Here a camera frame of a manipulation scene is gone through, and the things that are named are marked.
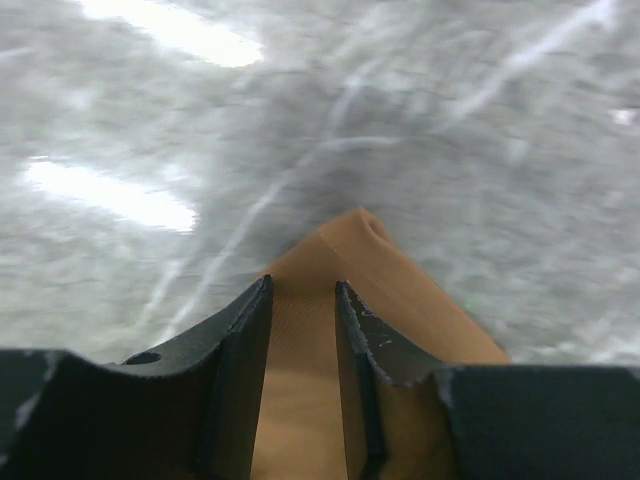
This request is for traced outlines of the mustard garment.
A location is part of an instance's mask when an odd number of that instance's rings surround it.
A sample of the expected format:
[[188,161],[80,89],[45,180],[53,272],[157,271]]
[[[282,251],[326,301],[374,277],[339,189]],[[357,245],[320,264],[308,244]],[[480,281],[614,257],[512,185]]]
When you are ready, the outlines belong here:
[[364,303],[431,355],[506,364],[506,353],[358,208],[275,260],[273,320],[251,476],[347,476],[335,341],[335,287]]

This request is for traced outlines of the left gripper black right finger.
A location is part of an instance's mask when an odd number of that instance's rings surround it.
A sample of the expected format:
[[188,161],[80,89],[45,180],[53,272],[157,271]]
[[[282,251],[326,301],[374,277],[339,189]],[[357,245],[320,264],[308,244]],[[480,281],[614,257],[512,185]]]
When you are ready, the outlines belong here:
[[443,361],[335,290],[351,479],[635,479],[633,366]]

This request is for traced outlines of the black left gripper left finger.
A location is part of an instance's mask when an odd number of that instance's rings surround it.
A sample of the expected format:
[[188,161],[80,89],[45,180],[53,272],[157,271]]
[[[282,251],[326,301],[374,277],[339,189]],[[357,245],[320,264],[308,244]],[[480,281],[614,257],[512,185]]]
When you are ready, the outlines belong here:
[[1,353],[5,479],[246,479],[272,323],[262,277],[220,312],[121,364]]

